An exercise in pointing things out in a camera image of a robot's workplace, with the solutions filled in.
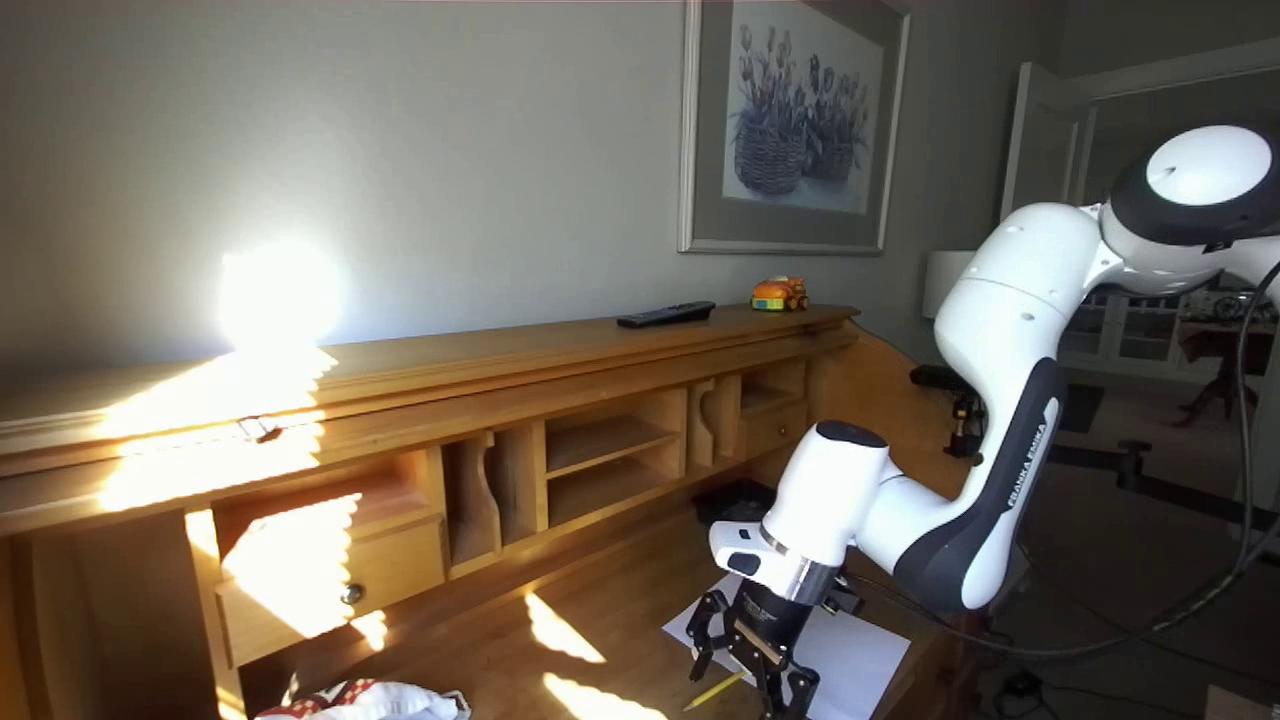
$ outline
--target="white wall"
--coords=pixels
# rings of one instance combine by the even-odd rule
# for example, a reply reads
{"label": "white wall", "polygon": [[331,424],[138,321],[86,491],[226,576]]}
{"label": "white wall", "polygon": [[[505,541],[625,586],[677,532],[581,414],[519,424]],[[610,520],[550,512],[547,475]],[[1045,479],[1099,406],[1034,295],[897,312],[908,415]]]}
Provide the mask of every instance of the white wall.
{"label": "white wall", "polygon": [[922,352],[918,253],[993,224],[1012,70],[1056,0],[910,8],[887,253],[680,257],[677,0],[0,0],[0,369],[221,352],[221,265],[270,240],[334,261],[331,341],[790,271]]}
{"label": "white wall", "polygon": [[1280,38],[1276,0],[1065,0],[1056,72],[1105,72]]}

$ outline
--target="wooden cabinet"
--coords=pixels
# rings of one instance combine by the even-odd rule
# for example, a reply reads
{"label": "wooden cabinet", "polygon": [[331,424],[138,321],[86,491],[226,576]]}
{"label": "wooden cabinet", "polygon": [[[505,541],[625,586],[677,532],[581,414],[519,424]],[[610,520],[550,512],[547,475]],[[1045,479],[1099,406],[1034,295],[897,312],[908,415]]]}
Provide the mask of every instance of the wooden cabinet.
{"label": "wooden cabinet", "polygon": [[[128,554],[73,556],[50,538],[159,523],[148,548],[168,561],[128,572],[197,606],[172,624],[212,690],[135,692],[128,714],[234,716],[243,665],[713,475],[771,479],[760,469],[810,424],[810,378],[851,346],[847,321],[581,321],[325,350],[297,374],[217,361],[0,398],[0,680],[16,690],[0,716],[119,716],[97,696],[122,674],[54,648],[148,627],[148,598],[110,612],[74,598],[114,586]],[[174,658],[132,635],[143,665],[128,674]]]}

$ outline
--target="flower painting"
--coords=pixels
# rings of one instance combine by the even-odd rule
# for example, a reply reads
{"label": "flower painting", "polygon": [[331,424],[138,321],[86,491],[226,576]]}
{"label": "flower painting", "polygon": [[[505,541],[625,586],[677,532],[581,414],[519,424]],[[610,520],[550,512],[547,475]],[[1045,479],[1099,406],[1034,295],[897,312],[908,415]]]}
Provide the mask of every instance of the flower painting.
{"label": "flower painting", "polygon": [[865,214],[880,43],[804,5],[734,5],[722,197]]}
{"label": "flower painting", "polygon": [[885,253],[903,0],[687,0],[680,253]]}

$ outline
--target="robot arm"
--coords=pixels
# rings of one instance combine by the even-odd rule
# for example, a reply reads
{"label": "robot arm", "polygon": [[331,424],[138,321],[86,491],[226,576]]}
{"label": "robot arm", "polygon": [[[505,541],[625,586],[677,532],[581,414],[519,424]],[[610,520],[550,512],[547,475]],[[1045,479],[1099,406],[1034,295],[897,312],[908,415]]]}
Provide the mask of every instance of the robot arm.
{"label": "robot arm", "polygon": [[771,716],[795,716],[817,676],[781,702],[809,610],[857,548],[918,610],[989,610],[1056,420],[1056,346],[1099,286],[1176,295],[1221,271],[1259,286],[1280,265],[1280,145],[1248,130],[1194,130],[1154,147],[1109,206],[1028,206],[974,253],[937,317],[943,361],[981,392],[989,433],[955,501],[903,475],[887,443],[817,424],[790,451],[760,523],[713,523],[713,556],[742,576],[721,601],[730,658]]}

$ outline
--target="cabinet drawer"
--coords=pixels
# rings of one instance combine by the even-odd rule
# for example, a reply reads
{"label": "cabinet drawer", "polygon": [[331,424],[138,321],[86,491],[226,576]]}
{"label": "cabinet drawer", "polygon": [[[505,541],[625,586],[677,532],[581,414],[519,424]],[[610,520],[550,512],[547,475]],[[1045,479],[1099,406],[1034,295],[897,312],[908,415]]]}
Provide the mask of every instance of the cabinet drawer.
{"label": "cabinet drawer", "polygon": [[809,430],[809,406],[790,400],[767,414],[742,415],[742,441],[740,451],[767,451],[767,447],[786,447],[804,435]]}
{"label": "cabinet drawer", "polygon": [[233,665],[340,627],[442,580],[438,520],[340,543],[290,543],[217,587]]}

